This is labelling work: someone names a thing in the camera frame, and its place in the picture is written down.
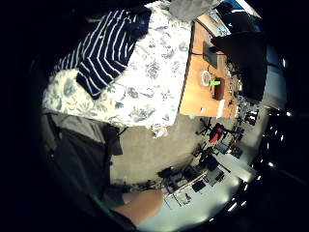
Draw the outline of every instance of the computer monitor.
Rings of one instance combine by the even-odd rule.
[[[241,75],[243,96],[260,102],[267,79],[267,42],[260,32],[240,32],[211,39],[237,66]]]
[[[224,24],[230,32],[260,32],[260,28],[255,25],[254,19],[247,12],[227,13],[221,16]]]

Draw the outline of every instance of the desk surface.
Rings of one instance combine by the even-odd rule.
[[[200,18],[200,21],[206,23],[204,18]],[[203,41],[211,44],[211,33],[200,23],[194,22],[194,41],[192,45],[192,52],[202,54],[203,53]],[[225,118],[235,118],[237,112],[237,103],[233,101],[233,104],[229,105],[229,102],[234,99],[230,93],[230,84],[233,78],[228,76],[226,73],[226,56],[217,56],[217,69],[210,65],[207,61],[203,59],[202,55],[191,54],[189,57],[188,71],[186,76],[186,81],[183,89],[183,98],[180,106],[180,113],[184,115],[196,115],[196,116],[208,116],[216,117],[220,115],[219,104],[212,98],[213,87],[201,86],[200,85],[200,71],[207,70],[218,77],[223,77],[225,79],[225,90],[224,97],[225,100],[223,105],[222,117]]]

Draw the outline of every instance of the navy and white striped shirt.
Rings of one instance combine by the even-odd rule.
[[[105,14],[96,29],[61,59],[53,74],[79,68],[76,81],[96,100],[126,68],[136,41],[148,33],[151,10],[136,7]]]

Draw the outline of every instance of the office chair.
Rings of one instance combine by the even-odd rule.
[[[225,128],[223,125],[219,124],[219,123],[216,123],[214,125],[214,127],[211,126],[211,118],[209,119],[209,121],[206,123],[202,118],[200,119],[200,121],[202,122],[203,124],[203,129],[201,131],[196,131],[195,133],[197,135],[206,135],[207,134],[207,131],[210,130],[210,134],[209,134],[209,137],[210,137],[210,140],[209,142],[216,142],[218,141],[222,135],[224,135],[224,137],[226,137],[226,133],[224,133],[225,131]]]

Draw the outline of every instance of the white floral fabric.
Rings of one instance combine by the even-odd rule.
[[[42,107],[119,127],[173,125],[182,94],[191,24],[173,17],[168,6],[167,1],[146,5],[152,10],[149,33],[136,43],[127,69],[98,100],[92,100],[78,85],[78,69],[73,69],[51,76]]]

